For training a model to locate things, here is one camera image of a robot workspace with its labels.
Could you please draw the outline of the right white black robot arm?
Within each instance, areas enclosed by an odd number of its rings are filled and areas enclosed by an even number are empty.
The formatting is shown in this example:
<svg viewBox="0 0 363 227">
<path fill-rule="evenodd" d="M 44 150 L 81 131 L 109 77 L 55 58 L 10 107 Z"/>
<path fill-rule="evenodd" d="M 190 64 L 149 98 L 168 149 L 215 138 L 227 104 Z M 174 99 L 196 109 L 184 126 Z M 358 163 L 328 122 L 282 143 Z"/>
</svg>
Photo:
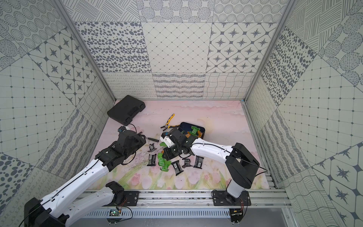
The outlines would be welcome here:
<svg viewBox="0 0 363 227">
<path fill-rule="evenodd" d="M 181 155 L 193 155 L 196 158 L 208 158 L 225 164 L 232 179 L 226 188 L 226 197 L 237 199 L 242 192 L 250 189 L 260 166 L 259 161 L 241 143 L 226 146 L 202 139 L 203 133 L 197 127 L 187 133 L 173 128 L 161 134 L 160 140 L 165 143 L 163 158 L 172 160 Z"/>
</svg>

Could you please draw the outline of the tiny black cookie packet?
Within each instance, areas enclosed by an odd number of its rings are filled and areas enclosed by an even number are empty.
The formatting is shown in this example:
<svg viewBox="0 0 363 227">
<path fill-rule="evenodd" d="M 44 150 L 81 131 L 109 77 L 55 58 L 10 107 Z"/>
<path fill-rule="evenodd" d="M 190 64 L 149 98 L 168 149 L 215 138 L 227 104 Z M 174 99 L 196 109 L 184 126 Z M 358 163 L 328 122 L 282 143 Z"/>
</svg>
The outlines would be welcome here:
<svg viewBox="0 0 363 227">
<path fill-rule="evenodd" d="M 152 144 L 149 144 L 149 151 L 148 152 L 153 152 L 153 151 L 155 151 L 156 150 L 156 147 L 155 147 L 155 144 L 154 143 L 152 143 Z"/>
</svg>

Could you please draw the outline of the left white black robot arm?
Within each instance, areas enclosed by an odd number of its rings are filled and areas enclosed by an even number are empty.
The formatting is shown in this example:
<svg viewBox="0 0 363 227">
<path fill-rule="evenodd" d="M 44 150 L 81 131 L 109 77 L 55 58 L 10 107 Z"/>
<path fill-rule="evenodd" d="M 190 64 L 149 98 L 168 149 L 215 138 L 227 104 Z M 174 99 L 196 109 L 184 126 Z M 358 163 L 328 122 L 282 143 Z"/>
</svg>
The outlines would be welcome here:
<svg viewBox="0 0 363 227">
<path fill-rule="evenodd" d="M 21 227 L 69 227 L 90 212 L 105 206 L 121 207 L 128 202 L 125 189 L 111 181 L 98 192 L 81 200 L 77 198 L 93 183 L 145 145 L 146 136 L 122 126 L 118 140 L 101 150 L 84 169 L 65 184 L 41 199 L 32 198 L 24 206 Z"/>
</svg>

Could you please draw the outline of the small black cookie packet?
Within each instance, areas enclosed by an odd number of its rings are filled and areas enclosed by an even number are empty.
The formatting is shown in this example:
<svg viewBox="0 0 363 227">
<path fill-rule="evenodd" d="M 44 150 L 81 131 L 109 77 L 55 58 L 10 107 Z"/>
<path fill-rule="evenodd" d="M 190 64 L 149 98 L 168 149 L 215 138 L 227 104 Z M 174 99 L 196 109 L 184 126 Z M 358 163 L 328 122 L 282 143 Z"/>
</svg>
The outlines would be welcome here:
<svg viewBox="0 0 363 227">
<path fill-rule="evenodd" d="M 186 159 L 182 159 L 182 160 L 183 160 L 182 168 L 192 167 L 190 159 L 186 158 Z"/>
</svg>

